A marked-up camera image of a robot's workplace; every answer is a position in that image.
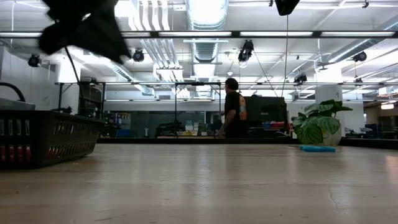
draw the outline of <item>black t-shirt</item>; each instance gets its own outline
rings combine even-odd
[[[243,138],[247,133],[246,101],[242,95],[235,91],[228,93],[225,97],[225,118],[231,110],[236,110],[236,114],[230,124],[225,127],[225,135],[227,138]]]

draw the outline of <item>table surface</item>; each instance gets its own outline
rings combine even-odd
[[[1,223],[396,223],[398,151],[99,144],[0,172]]]

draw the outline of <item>basket handle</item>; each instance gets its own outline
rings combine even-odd
[[[14,86],[13,84],[10,83],[5,83],[5,82],[0,82],[0,86],[7,86],[9,88],[12,88],[18,95],[19,101],[21,102],[26,102],[24,95],[22,92],[18,89],[18,87]]]

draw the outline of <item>man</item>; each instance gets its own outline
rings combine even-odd
[[[225,81],[225,122],[217,135],[225,134],[226,138],[245,138],[248,128],[246,124],[246,102],[238,90],[239,84],[234,78]]]

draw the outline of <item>black plastic basket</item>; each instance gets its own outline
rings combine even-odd
[[[103,126],[53,111],[0,111],[0,167],[38,168],[88,155]]]

